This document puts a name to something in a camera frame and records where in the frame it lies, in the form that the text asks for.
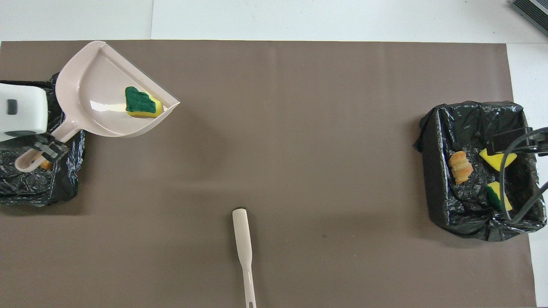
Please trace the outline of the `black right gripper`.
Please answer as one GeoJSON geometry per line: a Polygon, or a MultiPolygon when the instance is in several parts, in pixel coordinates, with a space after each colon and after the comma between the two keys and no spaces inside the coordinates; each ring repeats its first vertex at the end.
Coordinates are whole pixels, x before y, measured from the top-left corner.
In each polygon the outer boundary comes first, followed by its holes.
{"type": "MultiPolygon", "coordinates": [[[[515,141],[532,131],[530,127],[519,128],[515,130],[505,131],[503,133],[491,135],[488,138],[488,154],[503,154],[505,150],[515,141]]],[[[512,150],[512,153],[528,152],[532,150],[532,153],[538,156],[548,155],[548,127],[540,128],[529,138],[519,142],[512,150]]]]}

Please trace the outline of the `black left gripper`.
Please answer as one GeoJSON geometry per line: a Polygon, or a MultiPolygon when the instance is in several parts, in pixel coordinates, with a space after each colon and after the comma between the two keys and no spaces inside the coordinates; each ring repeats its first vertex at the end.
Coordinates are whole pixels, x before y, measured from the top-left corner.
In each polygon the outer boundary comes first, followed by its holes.
{"type": "Polygon", "coordinates": [[[53,163],[60,158],[60,152],[68,152],[69,147],[57,140],[54,136],[47,136],[47,133],[37,134],[31,130],[8,131],[11,139],[0,142],[1,150],[19,150],[22,148],[33,148],[42,152],[42,156],[53,163]]]}

